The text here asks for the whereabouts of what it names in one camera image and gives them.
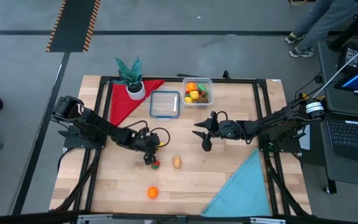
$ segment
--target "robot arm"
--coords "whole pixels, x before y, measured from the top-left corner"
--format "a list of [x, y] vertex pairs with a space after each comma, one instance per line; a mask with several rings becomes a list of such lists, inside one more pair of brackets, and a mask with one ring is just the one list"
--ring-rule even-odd
[[[193, 131], [203, 139], [204, 151], [212, 148], [211, 138], [245, 140], [250, 144], [255, 136], [261, 132], [267, 132], [272, 144], [283, 141], [289, 133], [303, 129], [311, 124], [324, 119], [324, 108], [316, 99], [295, 100], [287, 104], [280, 111], [276, 111], [257, 121], [233, 121], [226, 120], [218, 122], [218, 114], [211, 112], [211, 118], [195, 124], [195, 126], [206, 128], [208, 133]], [[292, 138], [300, 138], [302, 135], [295, 134]]]
[[81, 100], [72, 96], [61, 97], [52, 111], [52, 116], [59, 122], [75, 125], [80, 129], [81, 137], [86, 140], [99, 141], [107, 134], [118, 146], [144, 152], [146, 165], [156, 161], [154, 154], [160, 145], [160, 139], [155, 133], [148, 134], [150, 131], [147, 124], [140, 131], [128, 127], [118, 128], [91, 109], [85, 108]]

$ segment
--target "plastic food container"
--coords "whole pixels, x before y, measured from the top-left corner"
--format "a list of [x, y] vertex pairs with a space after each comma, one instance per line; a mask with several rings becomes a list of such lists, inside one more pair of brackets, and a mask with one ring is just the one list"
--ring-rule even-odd
[[154, 90], [151, 93], [150, 116], [153, 118], [178, 118], [180, 93], [178, 91]]
[[[197, 90], [200, 90], [199, 87], [201, 88], [205, 88], [206, 89], [206, 95], [203, 94], [203, 95], [200, 95], [198, 94], [199, 98], [200, 97], [205, 97], [206, 99], [208, 99], [208, 102], [207, 103], [200, 103], [202, 102], [201, 99], [198, 99], [197, 100], [193, 100], [194, 98], [196, 98], [196, 94], [195, 96], [192, 95], [193, 99], [192, 99], [192, 103], [188, 103], [185, 101], [185, 97], [186, 97], [186, 91], [187, 88], [188, 88], [188, 84], [189, 83], [194, 83], [196, 85], [196, 88]], [[214, 98], [213, 98], [213, 91], [212, 91], [212, 80], [210, 78], [184, 78], [183, 79], [183, 97], [182, 97], [182, 102], [184, 105], [186, 106], [209, 106], [209, 105], [212, 105], [214, 103]]]

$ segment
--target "blue cloth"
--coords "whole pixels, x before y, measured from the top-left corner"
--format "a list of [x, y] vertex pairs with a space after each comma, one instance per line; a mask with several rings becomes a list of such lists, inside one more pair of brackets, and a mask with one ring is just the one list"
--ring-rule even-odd
[[203, 217], [270, 216], [258, 150], [241, 164], [201, 213]]

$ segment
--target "red triangle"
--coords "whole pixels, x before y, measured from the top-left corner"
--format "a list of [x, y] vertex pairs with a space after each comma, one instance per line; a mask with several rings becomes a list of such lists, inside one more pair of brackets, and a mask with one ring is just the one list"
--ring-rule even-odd
[[125, 85], [112, 84], [110, 123], [116, 126], [121, 124], [132, 111], [150, 96], [153, 90], [156, 90], [164, 82], [164, 80], [143, 81], [146, 95], [141, 100], [132, 100], [128, 95]]

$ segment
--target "wooden tabletop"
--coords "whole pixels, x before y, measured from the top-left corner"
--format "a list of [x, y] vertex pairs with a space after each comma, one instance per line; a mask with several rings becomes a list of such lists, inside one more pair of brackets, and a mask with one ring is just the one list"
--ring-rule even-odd
[[[100, 76], [86, 75], [83, 78], [79, 99], [85, 106], [94, 108], [98, 92]], [[268, 93], [272, 111], [286, 105], [282, 83], [280, 80], [267, 80]], [[182, 92], [181, 82], [165, 82], [160, 89]], [[103, 93], [102, 103], [106, 99]], [[251, 84], [214, 83], [214, 103], [207, 108], [189, 108], [181, 110], [178, 119], [161, 121], [149, 115], [150, 100], [145, 100], [136, 108], [120, 126], [126, 126], [139, 120], [146, 120], [149, 128], [163, 127], [171, 135], [170, 144], [156, 153], [161, 165], [158, 170], [146, 166], [143, 153], [134, 152], [116, 146], [109, 138], [102, 151], [94, 195], [93, 212], [111, 213], [154, 213], [154, 214], [187, 214], [199, 215], [227, 179], [249, 157], [252, 150], [258, 147], [255, 138], [250, 145], [245, 141], [212, 139], [213, 148], [204, 152], [202, 139], [193, 133], [205, 131], [194, 124], [204, 121], [211, 111], [224, 110], [229, 119], [256, 120], [254, 92]], [[259, 90], [262, 111], [266, 115], [262, 89]], [[131, 127], [139, 130], [142, 124]], [[167, 135], [158, 132], [160, 140]], [[60, 166], [53, 191], [50, 208], [56, 208], [68, 196], [78, 182], [84, 149], [75, 149], [67, 154]], [[172, 158], [180, 156], [182, 167], [176, 170], [172, 166]], [[285, 183], [295, 200], [304, 210], [311, 213], [302, 169], [296, 158], [288, 153], [280, 153]], [[265, 188], [269, 197], [263, 156], [260, 153], [264, 172]], [[159, 195], [149, 199], [147, 189], [156, 186]], [[84, 187], [80, 207], [85, 206], [88, 186]], [[280, 191], [276, 186], [276, 197], [279, 212], [283, 213]]]

